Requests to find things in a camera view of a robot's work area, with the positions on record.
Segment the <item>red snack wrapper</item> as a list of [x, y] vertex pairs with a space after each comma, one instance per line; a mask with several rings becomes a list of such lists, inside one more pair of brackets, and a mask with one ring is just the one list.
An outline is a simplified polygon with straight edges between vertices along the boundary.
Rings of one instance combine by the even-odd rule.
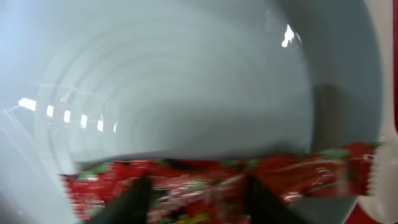
[[376, 141], [250, 160], [115, 160], [60, 178], [83, 223], [145, 175], [152, 181], [146, 223], [251, 223], [249, 176], [288, 209], [303, 198], [365, 196], [379, 148]]

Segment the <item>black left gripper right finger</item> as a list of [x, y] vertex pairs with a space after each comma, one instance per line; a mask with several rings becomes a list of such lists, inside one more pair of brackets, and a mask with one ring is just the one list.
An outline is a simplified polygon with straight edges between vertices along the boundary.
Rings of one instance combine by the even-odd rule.
[[253, 176], [248, 177], [245, 204], [251, 224], [307, 224]]

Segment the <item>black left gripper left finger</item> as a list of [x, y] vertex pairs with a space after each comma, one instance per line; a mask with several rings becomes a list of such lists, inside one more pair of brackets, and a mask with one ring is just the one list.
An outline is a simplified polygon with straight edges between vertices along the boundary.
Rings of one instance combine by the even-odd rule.
[[86, 224], [146, 224], [151, 194], [152, 181], [142, 176]]

